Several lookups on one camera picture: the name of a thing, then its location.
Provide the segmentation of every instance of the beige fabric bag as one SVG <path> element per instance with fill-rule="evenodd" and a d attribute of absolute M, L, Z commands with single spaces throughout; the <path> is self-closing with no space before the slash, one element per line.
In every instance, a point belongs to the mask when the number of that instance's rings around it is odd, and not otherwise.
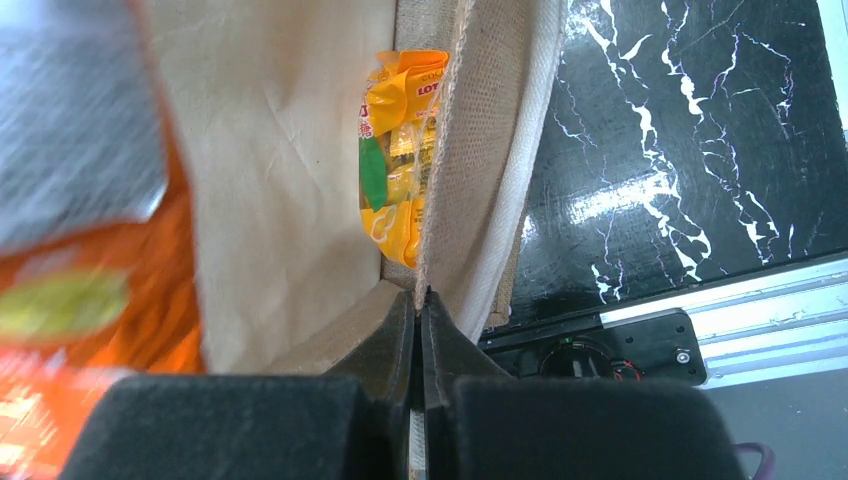
<path fill-rule="evenodd" d="M 503 321 L 565 0 L 146 0 L 195 186 L 216 372 L 321 373 L 401 288 L 477 339 Z M 362 232 L 356 112 L 374 53 L 449 50 L 417 271 Z"/>
<path fill-rule="evenodd" d="M 415 19 L 451 17 L 447 0 L 401 0 L 398 48 L 444 48 L 444 25 L 403 30 Z M 479 338 L 492 312 L 524 207 L 560 58 L 565 0 L 460 0 L 451 62 L 442 81 L 437 152 L 430 177 L 419 268 L 420 307 L 440 292 L 460 330 Z M 400 267 L 383 274 L 409 284 Z M 321 373 L 382 322 L 400 287 L 381 280 L 351 310 L 276 362 L 276 373 Z"/>

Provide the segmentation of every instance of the black marble surface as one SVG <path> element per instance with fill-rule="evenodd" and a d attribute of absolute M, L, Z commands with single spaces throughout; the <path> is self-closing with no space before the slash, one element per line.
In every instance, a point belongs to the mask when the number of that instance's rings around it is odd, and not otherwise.
<path fill-rule="evenodd" d="M 528 201 L 512 324 L 848 248 L 816 2 L 572 2 Z"/>

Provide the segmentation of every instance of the yellow candy bag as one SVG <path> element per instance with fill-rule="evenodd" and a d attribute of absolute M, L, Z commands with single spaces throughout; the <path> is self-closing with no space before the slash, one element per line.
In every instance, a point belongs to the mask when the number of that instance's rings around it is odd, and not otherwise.
<path fill-rule="evenodd" d="M 381 52 L 377 60 L 359 112 L 359 208 L 383 255 L 414 268 L 448 54 Z"/>

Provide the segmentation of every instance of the blurry package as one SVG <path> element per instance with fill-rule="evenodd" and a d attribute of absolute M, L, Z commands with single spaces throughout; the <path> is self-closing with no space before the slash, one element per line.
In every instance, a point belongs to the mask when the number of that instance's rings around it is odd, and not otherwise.
<path fill-rule="evenodd" d="M 0 18 L 0 349 L 201 372 L 189 185 L 134 1 Z"/>
<path fill-rule="evenodd" d="M 0 352 L 0 476 L 56 478 L 89 413 L 112 383 L 128 373 L 76 370 L 61 356 Z"/>
<path fill-rule="evenodd" d="M 448 54 L 381 52 L 377 60 L 359 112 L 360 212 L 383 255 L 414 268 Z"/>

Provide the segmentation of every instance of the screw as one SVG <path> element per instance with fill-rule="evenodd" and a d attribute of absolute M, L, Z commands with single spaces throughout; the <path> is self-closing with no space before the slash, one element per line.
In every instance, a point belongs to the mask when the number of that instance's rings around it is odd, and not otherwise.
<path fill-rule="evenodd" d="M 691 359 L 692 357 L 689 355 L 688 350 L 684 350 L 682 348 L 677 349 L 677 363 L 681 365 L 686 365 Z"/>

